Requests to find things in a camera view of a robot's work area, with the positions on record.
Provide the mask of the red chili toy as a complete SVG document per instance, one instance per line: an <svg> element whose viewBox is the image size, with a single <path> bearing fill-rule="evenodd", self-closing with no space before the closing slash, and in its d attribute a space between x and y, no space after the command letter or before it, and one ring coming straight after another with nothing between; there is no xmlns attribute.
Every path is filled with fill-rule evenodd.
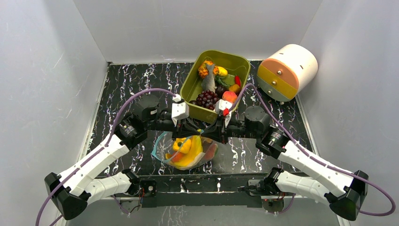
<svg viewBox="0 0 399 226"><path fill-rule="evenodd" d="M181 161L181 159L185 156L184 153L182 152L175 152L172 157L171 157L171 161L172 162L179 162Z"/></svg>

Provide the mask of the yellow bell pepper toy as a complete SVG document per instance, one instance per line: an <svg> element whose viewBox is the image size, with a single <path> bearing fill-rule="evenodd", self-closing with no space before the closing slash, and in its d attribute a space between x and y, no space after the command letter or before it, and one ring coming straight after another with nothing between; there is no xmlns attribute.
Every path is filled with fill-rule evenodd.
<svg viewBox="0 0 399 226"><path fill-rule="evenodd" d="M174 143L173 143L173 151L174 152L182 152L184 154L187 154L192 145L192 140L190 138L177 138Z"/></svg>

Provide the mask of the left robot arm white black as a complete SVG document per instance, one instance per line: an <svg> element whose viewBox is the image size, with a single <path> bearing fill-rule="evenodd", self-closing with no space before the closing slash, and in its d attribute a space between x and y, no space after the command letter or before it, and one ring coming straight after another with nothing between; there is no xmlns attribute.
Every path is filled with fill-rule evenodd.
<svg viewBox="0 0 399 226"><path fill-rule="evenodd" d="M172 132L173 138L200 134L189 118L184 99L178 94L173 94L172 99L171 113L163 116L153 89L137 92L120 108L111 132L101 144L69 169L45 177L47 201L53 202L61 217L74 219L88 205L108 196L143 192L141 179L129 169L102 179L97 176L144 141L148 131Z"/></svg>

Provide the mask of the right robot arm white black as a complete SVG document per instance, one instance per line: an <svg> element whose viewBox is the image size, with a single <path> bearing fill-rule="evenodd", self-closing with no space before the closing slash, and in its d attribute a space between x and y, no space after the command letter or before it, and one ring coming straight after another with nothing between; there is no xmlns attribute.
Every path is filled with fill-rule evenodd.
<svg viewBox="0 0 399 226"><path fill-rule="evenodd" d="M335 167L291 141L282 130L271 125L271 117L263 108L247 108L242 121L227 121L227 116L220 114L201 135L219 143L226 143L230 137L255 139L259 151L306 174L298 176L274 167L263 180L249 180L248 185L239 190L253 196L301 195L329 206L346 220L356 220L367 195L364 180L368 175L361 170L352 173Z"/></svg>

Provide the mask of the yellow banana toy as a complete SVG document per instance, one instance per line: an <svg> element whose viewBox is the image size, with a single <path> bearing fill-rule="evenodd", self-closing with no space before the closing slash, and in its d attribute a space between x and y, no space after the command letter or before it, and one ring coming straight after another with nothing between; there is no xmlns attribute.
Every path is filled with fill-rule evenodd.
<svg viewBox="0 0 399 226"><path fill-rule="evenodd" d="M179 170L189 170L193 168L199 160L205 155L203 153L202 143L200 136L189 137L192 140L192 145L190 151L185 154L185 156L179 162L172 162L171 157L175 153L172 149L171 153L166 153L165 157L167 163Z"/></svg>

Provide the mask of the watermelon slice toy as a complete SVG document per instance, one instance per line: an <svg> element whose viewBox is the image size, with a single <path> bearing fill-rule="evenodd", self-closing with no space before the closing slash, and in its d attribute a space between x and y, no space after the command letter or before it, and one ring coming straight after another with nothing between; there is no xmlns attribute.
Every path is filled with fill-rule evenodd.
<svg viewBox="0 0 399 226"><path fill-rule="evenodd" d="M214 158L214 156L217 154L218 148L219 148L218 144L216 144L216 143L211 144L208 147L207 151L205 152L205 155L204 155L203 159L205 161L212 160Z"/></svg>

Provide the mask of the clear zip top bag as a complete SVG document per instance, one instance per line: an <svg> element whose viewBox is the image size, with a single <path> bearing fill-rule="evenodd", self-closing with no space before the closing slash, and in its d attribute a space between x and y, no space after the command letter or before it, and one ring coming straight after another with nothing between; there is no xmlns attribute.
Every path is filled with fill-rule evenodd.
<svg viewBox="0 0 399 226"><path fill-rule="evenodd" d="M155 141L152 156L178 170L191 170L211 161L223 144L200 135L172 139L163 132Z"/></svg>

